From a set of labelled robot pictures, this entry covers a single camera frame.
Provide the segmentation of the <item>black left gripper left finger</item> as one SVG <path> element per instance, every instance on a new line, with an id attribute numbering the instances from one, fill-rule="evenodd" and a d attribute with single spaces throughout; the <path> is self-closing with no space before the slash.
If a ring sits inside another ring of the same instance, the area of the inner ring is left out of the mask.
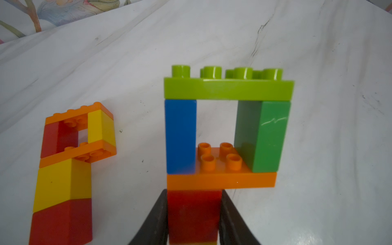
<path id="1" fill-rule="evenodd" d="M 164 189 L 129 245 L 166 245 L 167 238 L 167 190 Z"/>

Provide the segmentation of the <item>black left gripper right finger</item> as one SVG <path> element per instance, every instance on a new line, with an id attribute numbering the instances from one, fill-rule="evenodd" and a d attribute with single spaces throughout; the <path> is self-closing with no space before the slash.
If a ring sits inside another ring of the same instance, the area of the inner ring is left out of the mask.
<path id="1" fill-rule="evenodd" d="M 261 245 L 252 234 L 225 190 L 222 191 L 219 220 L 221 245 Z"/>

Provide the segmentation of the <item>orange lego plate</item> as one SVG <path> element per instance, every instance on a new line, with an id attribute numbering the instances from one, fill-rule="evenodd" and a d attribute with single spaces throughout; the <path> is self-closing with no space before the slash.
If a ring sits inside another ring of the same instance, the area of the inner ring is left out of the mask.
<path id="1" fill-rule="evenodd" d="M 69 109 L 64 113 L 55 113 L 53 116 L 47 117 L 45 124 L 52 124 L 58 121 L 63 121 L 69 118 L 73 118 L 76 116 L 80 116 L 83 114 L 87 114 L 90 112 L 94 112 L 97 110 L 102 110 L 105 112 L 111 119 L 113 118 L 113 114 L 100 102 L 95 102 L 93 105 L 90 106 L 82 106 L 79 109 Z"/>
<path id="2" fill-rule="evenodd" d="M 211 147 L 208 143 L 200 143 L 196 153 L 195 173 L 168 175 L 168 190 L 220 190 L 275 186 L 276 172 L 252 172 L 230 143 L 222 143 L 217 148 Z"/>

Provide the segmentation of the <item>small orange lego brick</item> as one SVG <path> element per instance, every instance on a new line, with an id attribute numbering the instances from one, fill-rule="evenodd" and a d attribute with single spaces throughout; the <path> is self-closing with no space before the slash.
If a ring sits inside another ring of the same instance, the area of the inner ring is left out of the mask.
<path id="1" fill-rule="evenodd" d="M 115 146 L 104 140 L 98 140 L 93 143 L 87 143 L 83 146 L 65 150 L 63 152 L 42 158 L 40 160 L 39 168 L 43 168 L 72 158 L 88 163 L 93 163 L 116 154 L 117 149 Z"/>

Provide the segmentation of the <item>small yellow lego brick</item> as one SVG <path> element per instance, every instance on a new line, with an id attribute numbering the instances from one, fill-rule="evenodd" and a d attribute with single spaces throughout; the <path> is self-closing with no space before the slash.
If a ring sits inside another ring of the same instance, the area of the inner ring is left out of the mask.
<path id="1" fill-rule="evenodd" d="M 114 121 L 103 110 L 88 114 L 88 143 L 104 140 L 116 147 Z"/>

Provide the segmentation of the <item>small red lego brick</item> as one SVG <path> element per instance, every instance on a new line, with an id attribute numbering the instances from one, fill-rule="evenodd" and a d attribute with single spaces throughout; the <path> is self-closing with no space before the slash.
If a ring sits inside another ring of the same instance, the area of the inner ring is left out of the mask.
<path id="1" fill-rule="evenodd" d="M 40 158 L 60 152 L 66 147 L 78 146 L 78 131 L 63 121 L 45 125 Z"/>

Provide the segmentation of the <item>red square lego brick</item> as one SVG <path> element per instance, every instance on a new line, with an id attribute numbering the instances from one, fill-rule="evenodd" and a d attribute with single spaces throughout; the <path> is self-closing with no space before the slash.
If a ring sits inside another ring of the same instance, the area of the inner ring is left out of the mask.
<path id="1" fill-rule="evenodd" d="M 68 200 L 32 216 L 31 245 L 84 245 L 91 241 L 91 199 Z"/>

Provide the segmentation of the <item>dark green lego brick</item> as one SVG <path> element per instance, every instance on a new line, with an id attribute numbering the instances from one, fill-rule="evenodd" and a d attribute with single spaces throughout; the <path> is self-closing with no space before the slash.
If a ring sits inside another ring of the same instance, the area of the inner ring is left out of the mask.
<path id="1" fill-rule="evenodd" d="M 291 102 L 239 101 L 234 147 L 254 173 L 279 169 Z"/>

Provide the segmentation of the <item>blue lego brick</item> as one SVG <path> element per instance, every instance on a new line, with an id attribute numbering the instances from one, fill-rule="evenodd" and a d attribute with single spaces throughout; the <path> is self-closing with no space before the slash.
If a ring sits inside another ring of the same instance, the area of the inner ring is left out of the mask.
<path id="1" fill-rule="evenodd" d="M 167 173 L 195 173 L 197 101 L 165 100 Z"/>

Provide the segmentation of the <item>lime green lego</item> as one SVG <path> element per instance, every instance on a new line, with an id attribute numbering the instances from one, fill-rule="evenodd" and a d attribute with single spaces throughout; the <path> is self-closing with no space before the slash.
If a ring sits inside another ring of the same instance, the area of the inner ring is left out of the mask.
<path id="1" fill-rule="evenodd" d="M 173 65 L 171 74 L 164 78 L 167 100 L 290 101 L 295 86 L 282 79 L 280 68 L 236 67 L 222 73 L 220 66 L 205 66 L 192 78 L 189 65 Z"/>

